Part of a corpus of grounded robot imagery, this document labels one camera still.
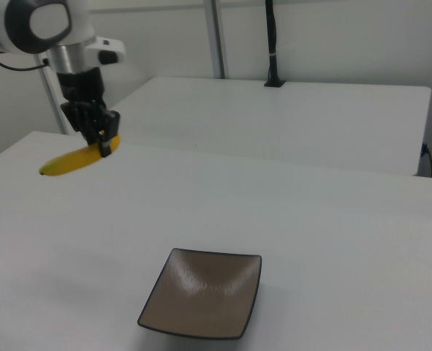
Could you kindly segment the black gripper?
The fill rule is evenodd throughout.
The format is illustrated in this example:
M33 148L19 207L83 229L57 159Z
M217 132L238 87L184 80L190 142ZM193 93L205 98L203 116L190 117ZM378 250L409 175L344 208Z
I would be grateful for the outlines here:
M105 86L100 68L79 73L57 73L66 102L61 110L75 132L80 132L88 145L98 142L102 158L112 154L112 141L118 135L121 115L106 109Z

